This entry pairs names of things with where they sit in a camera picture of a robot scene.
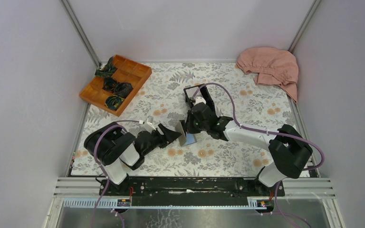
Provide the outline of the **black card tray box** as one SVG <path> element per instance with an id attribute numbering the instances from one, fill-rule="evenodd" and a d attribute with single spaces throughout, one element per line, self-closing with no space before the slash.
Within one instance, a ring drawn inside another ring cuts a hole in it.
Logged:
<path id="1" fill-rule="evenodd" d="M 183 89 L 185 102 L 191 110 L 195 105 L 204 103 L 209 109 L 216 114 L 214 101 L 205 84 L 190 86 Z"/>

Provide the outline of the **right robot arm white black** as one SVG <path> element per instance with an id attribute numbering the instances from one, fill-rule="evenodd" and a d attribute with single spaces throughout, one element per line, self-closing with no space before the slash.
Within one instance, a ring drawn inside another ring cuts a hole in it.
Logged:
<path id="1" fill-rule="evenodd" d="M 188 111 L 185 127 L 190 134 L 206 132 L 216 140 L 246 143 L 268 151 L 273 162 L 261 169 L 253 183 L 254 191 L 261 196 L 285 178 L 297 179 L 313 153 L 291 125 L 284 124 L 276 132 L 241 126 L 231 117 L 218 117 L 203 102 Z"/>

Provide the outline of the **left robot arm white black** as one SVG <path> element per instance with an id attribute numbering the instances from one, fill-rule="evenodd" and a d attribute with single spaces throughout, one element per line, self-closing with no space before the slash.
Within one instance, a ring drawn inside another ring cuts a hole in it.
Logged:
<path id="1" fill-rule="evenodd" d="M 128 132 L 119 122 L 112 122 L 91 133 L 84 141 L 84 148 L 109 179 L 110 189 L 116 195 L 128 191 L 126 165 L 131 170 L 139 168 L 145 156 L 157 148 L 165 148 L 182 134 L 166 128 L 161 123 L 155 126 L 150 120 L 135 121 L 144 130 L 137 136 Z"/>

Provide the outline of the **grey leather card holder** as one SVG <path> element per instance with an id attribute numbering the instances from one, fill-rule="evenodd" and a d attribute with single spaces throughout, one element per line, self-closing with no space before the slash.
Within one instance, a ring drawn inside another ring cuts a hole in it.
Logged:
<path id="1" fill-rule="evenodd" d="M 178 142 L 181 147 L 192 145 L 197 143 L 196 137 L 194 134 L 188 133 L 184 127 L 185 121 L 180 120 L 175 126 L 175 130 L 179 132 L 181 135 L 178 137 Z"/>

